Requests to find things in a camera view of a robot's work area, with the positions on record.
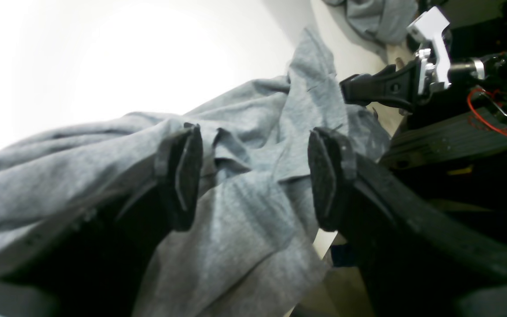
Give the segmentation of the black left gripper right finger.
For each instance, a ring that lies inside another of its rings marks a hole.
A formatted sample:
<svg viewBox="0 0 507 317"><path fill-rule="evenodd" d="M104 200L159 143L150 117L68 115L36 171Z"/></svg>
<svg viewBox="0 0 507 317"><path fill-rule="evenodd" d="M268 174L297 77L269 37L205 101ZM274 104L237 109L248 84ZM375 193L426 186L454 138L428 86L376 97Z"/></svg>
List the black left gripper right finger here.
<svg viewBox="0 0 507 317"><path fill-rule="evenodd" d="M319 227L354 252L378 317L507 317L507 212L435 209L346 135L310 132Z"/></svg>

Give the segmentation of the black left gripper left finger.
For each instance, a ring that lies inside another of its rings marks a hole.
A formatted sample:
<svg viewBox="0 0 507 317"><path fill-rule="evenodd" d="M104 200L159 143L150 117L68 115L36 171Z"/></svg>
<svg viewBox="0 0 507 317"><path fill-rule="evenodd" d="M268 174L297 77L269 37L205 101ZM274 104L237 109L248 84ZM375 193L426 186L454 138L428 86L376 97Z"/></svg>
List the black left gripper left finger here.
<svg viewBox="0 0 507 317"><path fill-rule="evenodd" d="M37 224L0 253L5 317L129 317L149 261L195 220L201 128L157 151L105 191Z"/></svg>

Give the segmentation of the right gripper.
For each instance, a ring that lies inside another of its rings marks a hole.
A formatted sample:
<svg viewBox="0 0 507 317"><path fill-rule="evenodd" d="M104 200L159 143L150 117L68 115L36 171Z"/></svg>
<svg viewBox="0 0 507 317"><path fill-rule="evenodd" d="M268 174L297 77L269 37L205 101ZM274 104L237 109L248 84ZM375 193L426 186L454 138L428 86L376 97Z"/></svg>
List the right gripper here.
<svg viewBox="0 0 507 317"><path fill-rule="evenodd" d="M415 61L400 70L389 64L377 74L355 74L340 81L346 104L368 106L378 102L387 107L413 111L417 97L449 89L452 84L485 80L485 65L479 58L452 61L445 45L449 21L437 6L418 16L407 33L419 43Z"/></svg>

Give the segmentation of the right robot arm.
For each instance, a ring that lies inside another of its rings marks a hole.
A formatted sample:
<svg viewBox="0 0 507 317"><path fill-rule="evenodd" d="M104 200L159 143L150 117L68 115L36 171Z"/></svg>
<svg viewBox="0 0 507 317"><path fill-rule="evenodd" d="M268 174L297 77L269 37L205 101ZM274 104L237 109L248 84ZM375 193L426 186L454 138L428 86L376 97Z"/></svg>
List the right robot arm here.
<svg viewBox="0 0 507 317"><path fill-rule="evenodd" d="M405 116L374 161L346 135L310 133L320 228L336 231L377 317L507 317L507 1L498 29L451 38L421 2L400 70L340 82L346 103Z"/></svg>

